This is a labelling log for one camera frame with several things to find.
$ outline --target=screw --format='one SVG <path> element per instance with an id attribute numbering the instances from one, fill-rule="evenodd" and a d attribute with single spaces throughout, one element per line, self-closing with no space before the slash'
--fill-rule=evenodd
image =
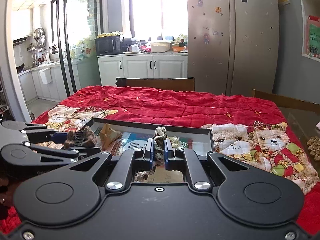
<path id="1" fill-rule="evenodd" d="M 199 181 L 195 183 L 195 188 L 197 189 L 201 189 L 201 190 L 206 190 L 210 187 L 210 183 L 209 182 L 205 182 L 205 181 Z"/>
<path id="2" fill-rule="evenodd" d="M 295 232 L 289 232 L 285 235 L 286 240 L 294 240 L 296 238 Z"/>
<path id="3" fill-rule="evenodd" d="M 107 184 L 107 187 L 109 189 L 120 189 L 123 187 L 123 184 L 121 182 L 118 182 L 118 181 L 112 181 L 112 182 L 109 182 Z"/>
<path id="4" fill-rule="evenodd" d="M 156 188 L 155 188 L 155 191 L 157 191 L 157 192 L 163 192 L 163 191 L 164 191 L 164 188 L 163 188 L 163 187 L 156 187 Z"/>
<path id="5" fill-rule="evenodd" d="M 35 236 L 33 235 L 33 233 L 31 233 L 31 232 L 24 232 L 23 233 L 23 238 L 25 239 L 25 240 L 32 240 L 32 239 L 34 239 L 35 238 Z"/>

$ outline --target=red quilted blanket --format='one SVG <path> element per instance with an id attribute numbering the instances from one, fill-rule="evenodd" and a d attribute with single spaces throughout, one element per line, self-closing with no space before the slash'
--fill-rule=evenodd
<path id="1" fill-rule="evenodd" d="M 295 182 L 305 193 L 297 223 L 311 234 L 320 230 L 318 175 L 273 102 L 240 95 L 92 86 L 34 122 L 67 131 L 79 129 L 92 117 L 212 129 L 216 151 Z M 8 233 L 19 223 L 11 207 L 0 229 Z"/>

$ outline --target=refrigerator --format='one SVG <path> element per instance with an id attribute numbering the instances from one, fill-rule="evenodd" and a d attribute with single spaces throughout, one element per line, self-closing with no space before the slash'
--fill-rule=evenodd
<path id="1" fill-rule="evenodd" d="M 51 6 L 67 96 L 101 85 L 95 39 L 103 33 L 102 0 L 53 0 Z"/>
<path id="2" fill-rule="evenodd" d="M 271 93 L 278 43 L 277 0 L 188 0 L 188 76 L 196 91 Z"/>

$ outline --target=gold star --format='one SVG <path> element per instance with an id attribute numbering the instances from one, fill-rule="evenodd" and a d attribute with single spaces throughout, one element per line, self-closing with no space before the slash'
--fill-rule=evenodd
<path id="1" fill-rule="evenodd" d="M 233 117 L 231 114 L 229 114 L 228 112 L 226 113 L 226 114 L 224 114 L 224 115 L 226 115 L 227 117 L 229 117 L 230 119 L 231 119 L 231 117 Z"/>

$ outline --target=black microwave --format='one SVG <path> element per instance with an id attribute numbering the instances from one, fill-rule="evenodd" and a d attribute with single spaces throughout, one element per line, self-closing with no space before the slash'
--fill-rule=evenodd
<path id="1" fill-rule="evenodd" d="M 121 54 L 120 36 L 96 38 L 97 56 Z"/>

